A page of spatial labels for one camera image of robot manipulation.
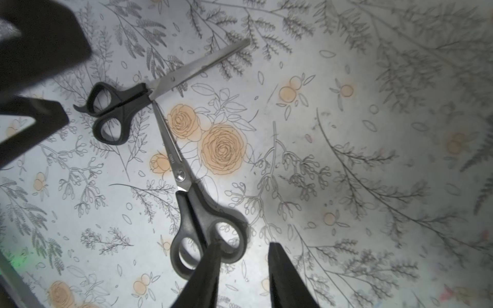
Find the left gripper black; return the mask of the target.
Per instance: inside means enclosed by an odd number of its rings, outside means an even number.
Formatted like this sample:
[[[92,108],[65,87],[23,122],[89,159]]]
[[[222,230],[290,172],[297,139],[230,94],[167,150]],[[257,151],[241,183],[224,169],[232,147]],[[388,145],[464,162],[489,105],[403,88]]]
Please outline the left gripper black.
[[[1,115],[35,121],[1,142],[5,167],[69,123],[59,102],[19,92],[90,59],[92,50],[73,11],[57,1],[1,1],[1,19],[21,33],[1,41]]]

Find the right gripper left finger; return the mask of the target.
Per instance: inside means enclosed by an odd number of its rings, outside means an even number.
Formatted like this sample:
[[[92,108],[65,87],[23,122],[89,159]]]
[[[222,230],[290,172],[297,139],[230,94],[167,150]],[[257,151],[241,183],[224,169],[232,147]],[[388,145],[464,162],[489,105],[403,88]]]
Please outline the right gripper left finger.
[[[206,251],[172,308],[215,308],[221,264],[221,244],[216,242]]]

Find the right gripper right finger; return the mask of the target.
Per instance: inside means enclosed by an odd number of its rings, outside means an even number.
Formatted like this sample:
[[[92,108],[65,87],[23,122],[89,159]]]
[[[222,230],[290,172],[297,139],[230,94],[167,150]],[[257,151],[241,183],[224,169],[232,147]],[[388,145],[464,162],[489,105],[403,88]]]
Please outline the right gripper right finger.
[[[280,243],[269,245],[268,270],[272,307],[319,308]]]

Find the small black scissors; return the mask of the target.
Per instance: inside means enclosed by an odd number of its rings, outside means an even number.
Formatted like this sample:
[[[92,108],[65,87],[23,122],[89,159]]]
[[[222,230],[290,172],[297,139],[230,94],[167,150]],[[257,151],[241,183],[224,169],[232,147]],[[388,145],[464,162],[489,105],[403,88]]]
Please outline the small black scissors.
[[[156,102],[152,103],[157,124],[164,147],[167,152],[173,178],[177,184],[175,193],[178,208],[181,214],[181,223],[177,234],[170,246],[170,260],[175,272],[183,279],[189,280],[194,269],[182,262],[182,241],[190,238],[198,246],[200,257],[215,243],[220,244],[220,261],[232,264],[238,262],[247,251],[247,231],[241,220],[232,214],[214,209],[206,200],[199,185],[194,181],[193,174],[186,160],[172,137],[164,114]],[[218,223],[230,225],[237,233],[239,243],[237,247],[224,241],[216,230]]]

